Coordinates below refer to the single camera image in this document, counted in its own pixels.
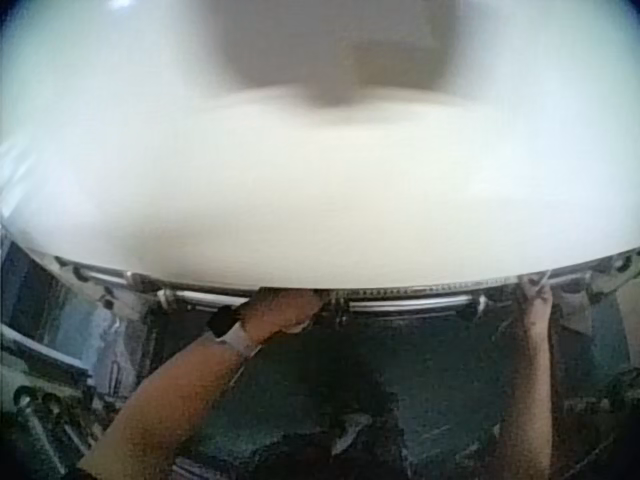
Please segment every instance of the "wrist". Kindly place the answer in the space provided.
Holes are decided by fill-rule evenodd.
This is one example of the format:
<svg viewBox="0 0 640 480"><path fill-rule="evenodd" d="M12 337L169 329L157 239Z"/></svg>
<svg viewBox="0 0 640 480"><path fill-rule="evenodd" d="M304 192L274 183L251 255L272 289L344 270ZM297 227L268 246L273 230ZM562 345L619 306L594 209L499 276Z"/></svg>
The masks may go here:
<svg viewBox="0 0 640 480"><path fill-rule="evenodd" d="M263 345L276 332L258 312L240 311L240 324L254 345Z"/></svg>

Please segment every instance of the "fingers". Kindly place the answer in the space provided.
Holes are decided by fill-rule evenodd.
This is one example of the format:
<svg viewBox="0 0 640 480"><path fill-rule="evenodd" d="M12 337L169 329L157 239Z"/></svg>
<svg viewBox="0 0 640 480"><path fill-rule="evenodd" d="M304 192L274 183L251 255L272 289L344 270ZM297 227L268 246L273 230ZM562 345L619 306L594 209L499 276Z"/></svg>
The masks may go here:
<svg viewBox="0 0 640 480"><path fill-rule="evenodd" d="M551 270L548 270L519 277L520 287L529 300L551 295L551 289L546 283L550 274Z"/></svg>

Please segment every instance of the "white surface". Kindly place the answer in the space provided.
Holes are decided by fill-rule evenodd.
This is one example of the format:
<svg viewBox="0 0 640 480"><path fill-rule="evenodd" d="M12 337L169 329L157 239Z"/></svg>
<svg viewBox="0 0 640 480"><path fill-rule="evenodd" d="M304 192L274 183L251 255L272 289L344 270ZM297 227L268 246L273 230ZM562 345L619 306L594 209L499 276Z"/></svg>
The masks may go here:
<svg viewBox="0 0 640 480"><path fill-rule="evenodd" d="M634 248L639 32L610 0L34 2L3 39L2 219L47 253L239 286Z"/></svg>

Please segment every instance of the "dark fabric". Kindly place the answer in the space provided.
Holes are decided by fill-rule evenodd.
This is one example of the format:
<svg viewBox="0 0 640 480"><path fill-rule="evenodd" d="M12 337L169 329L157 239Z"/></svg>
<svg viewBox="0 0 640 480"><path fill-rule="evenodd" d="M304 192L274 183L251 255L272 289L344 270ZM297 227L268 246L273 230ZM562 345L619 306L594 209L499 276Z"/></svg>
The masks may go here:
<svg viewBox="0 0 640 480"><path fill-rule="evenodd" d="M91 475L90 473L85 472L81 468L73 468L69 470L62 480L98 480L96 477Z"/></svg>

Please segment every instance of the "watch strap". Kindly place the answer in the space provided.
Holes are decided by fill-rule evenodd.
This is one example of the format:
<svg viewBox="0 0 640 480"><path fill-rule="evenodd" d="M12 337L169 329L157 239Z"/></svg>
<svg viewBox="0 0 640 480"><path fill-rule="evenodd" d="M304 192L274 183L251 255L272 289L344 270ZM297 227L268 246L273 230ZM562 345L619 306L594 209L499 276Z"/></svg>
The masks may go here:
<svg viewBox="0 0 640 480"><path fill-rule="evenodd" d="M226 335L218 339L218 342L230 346L245 358L253 357L262 348L261 345L251 341L240 322L236 322Z"/></svg>

